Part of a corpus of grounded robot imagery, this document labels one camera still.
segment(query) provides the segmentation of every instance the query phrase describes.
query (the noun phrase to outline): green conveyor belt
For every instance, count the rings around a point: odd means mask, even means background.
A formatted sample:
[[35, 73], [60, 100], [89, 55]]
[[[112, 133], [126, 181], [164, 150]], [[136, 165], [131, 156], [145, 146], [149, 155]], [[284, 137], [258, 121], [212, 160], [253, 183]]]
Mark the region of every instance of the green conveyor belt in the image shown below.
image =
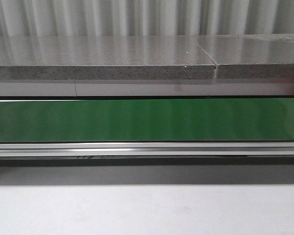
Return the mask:
[[0, 142], [294, 141], [294, 98], [0, 102]]

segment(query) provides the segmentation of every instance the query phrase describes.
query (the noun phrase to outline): metal frame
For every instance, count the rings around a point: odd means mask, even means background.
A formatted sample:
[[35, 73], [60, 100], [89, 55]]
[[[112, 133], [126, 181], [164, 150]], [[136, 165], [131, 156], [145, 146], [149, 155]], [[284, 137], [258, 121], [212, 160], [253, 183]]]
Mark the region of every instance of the metal frame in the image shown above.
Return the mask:
[[277, 156], [294, 155], [294, 142], [90, 142], [0, 143], [0, 159], [14, 157], [115, 157], [166, 156]]

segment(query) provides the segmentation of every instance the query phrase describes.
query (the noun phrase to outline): aluminum rail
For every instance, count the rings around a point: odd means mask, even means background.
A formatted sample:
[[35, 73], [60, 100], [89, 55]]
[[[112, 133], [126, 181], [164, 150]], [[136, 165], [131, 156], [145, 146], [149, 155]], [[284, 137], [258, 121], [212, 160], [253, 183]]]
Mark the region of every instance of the aluminum rail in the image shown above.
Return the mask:
[[294, 142], [93, 142], [0, 144], [0, 158], [294, 155]]

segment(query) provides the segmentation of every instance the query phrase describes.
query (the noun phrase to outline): conveyor belt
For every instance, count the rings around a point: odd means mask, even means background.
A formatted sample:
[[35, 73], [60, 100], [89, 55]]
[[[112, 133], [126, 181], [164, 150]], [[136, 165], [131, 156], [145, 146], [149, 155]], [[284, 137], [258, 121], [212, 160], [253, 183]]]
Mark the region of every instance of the conveyor belt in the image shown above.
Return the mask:
[[294, 154], [294, 98], [0, 102], [0, 156]]

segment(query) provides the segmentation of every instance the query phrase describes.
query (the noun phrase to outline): corrugated metal wall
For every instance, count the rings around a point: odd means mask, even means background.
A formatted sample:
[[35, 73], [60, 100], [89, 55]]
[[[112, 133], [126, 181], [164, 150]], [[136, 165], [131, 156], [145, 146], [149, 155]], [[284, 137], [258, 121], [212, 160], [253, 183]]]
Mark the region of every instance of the corrugated metal wall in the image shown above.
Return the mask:
[[294, 33], [294, 0], [0, 0], [0, 35]]

